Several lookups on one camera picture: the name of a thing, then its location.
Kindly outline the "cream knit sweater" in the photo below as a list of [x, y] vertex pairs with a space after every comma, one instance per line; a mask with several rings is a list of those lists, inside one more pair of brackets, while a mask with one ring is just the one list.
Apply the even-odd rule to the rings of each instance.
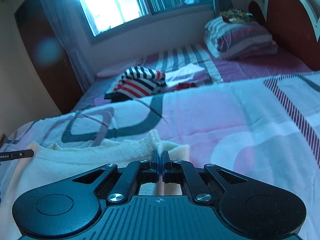
[[17, 162], [1, 202], [1, 239], [19, 239], [21, 234], [12, 217], [14, 201], [23, 193], [96, 167], [115, 163], [125, 167], [132, 161], [150, 159], [153, 151], [168, 151], [170, 159], [189, 160], [190, 146], [162, 141], [156, 130], [143, 139], [122, 142], [103, 140], [99, 146], [61, 148], [57, 144], [42, 147], [32, 142], [32, 158]]

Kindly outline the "striped red black garment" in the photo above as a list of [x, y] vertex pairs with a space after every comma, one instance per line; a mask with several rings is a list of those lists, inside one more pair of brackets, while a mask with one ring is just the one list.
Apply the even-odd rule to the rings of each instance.
[[117, 83], [106, 92], [104, 99], [135, 99], [155, 95], [166, 85], [165, 73], [141, 66], [130, 67], [121, 74]]

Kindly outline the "white folded garment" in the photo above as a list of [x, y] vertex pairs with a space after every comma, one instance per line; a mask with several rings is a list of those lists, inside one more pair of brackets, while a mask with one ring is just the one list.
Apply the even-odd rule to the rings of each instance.
[[188, 64], [178, 70], [165, 73], [165, 88], [173, 90], [179, 84], [189, 83], [201, 83], [210, 80], [210, 76], [207, 73], [206, 68]]

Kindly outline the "patterned pink blue bedsheet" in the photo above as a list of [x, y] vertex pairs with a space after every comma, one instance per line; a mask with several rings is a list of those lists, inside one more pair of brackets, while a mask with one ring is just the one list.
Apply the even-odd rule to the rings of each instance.
[[[280, 75], [186, 89], [111, 103], [17, 129], [2, 152], [99, 146], [140, 140], [190, 146], [189, 161], [207, 163], [284, 188], [306, 205], [302, 239], [319, 239], [319, 72]], [[16, 164], [1, 163], [1, 202]]]

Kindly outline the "striped purple mattress sheet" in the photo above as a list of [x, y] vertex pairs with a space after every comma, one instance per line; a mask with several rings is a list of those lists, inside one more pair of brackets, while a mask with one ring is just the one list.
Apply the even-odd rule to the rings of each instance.
[[[213, 57], [204, 43], [162, 51], [143, 58], [145, 61], [141, 67], [162, 72], [175, 71], [190, 63], [206, 68], [210, 80], [203, 85], [311, 71], [299, 58], [281, 49], [274, 55], [226, 61]], [[83, 111], [102, 105], [105, 102], [104, 94], [117, 83], [121, 74], [109, 78], [96, 77], [72, 111]]]

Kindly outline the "dark wooden wardrobe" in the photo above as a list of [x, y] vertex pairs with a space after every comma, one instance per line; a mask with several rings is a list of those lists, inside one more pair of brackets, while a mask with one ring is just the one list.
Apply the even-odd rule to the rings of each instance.
[[24, 0], [14, 16], [25, 49], [41, 82], [60, 112], [70, 112], [83, 96], [83, 91], [40, 0]]

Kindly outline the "striped folded pillow stack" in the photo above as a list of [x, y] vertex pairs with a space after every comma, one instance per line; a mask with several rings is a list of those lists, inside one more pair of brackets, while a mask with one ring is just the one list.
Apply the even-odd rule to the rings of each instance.
[[203, 39], [213, 57], [227, 61], [278, 52], [271, 33], [257, 22], [226, 23], [219, 16], [205, 25]]

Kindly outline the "gold shiny bag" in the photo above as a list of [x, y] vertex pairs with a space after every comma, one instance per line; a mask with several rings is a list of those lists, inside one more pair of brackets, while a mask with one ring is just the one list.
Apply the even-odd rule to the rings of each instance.
[[223, 11], [220, 16], [226, 23], [251, 23], [256, 21], [251, 13], [236, 9]]

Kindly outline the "left grey curtain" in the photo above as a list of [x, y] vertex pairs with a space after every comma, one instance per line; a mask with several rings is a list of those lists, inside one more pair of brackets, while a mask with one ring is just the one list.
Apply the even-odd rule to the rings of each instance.
[[74, 20], [71, 13], [73, 1], [40, 0], [55, 36], [68, 55], [80, 88], [86, 92], [94, 82], [94, 76], [89, 70], [89, 63], [76, 39], [77, 35], [73, 27]]

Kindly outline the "red white heart headboard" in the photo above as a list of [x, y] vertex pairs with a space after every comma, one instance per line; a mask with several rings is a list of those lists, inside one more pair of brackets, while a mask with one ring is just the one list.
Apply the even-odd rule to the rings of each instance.
[[247, 0], [247, 7], [281, 49], [319, 70], [319, 17], [308, 0]]

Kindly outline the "window with frame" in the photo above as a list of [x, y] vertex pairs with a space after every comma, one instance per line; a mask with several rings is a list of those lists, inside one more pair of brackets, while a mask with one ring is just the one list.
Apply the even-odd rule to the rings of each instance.
[[75, 0], [81, 25], [91, 44], [176, 11], [215, 8], [215, 0]]

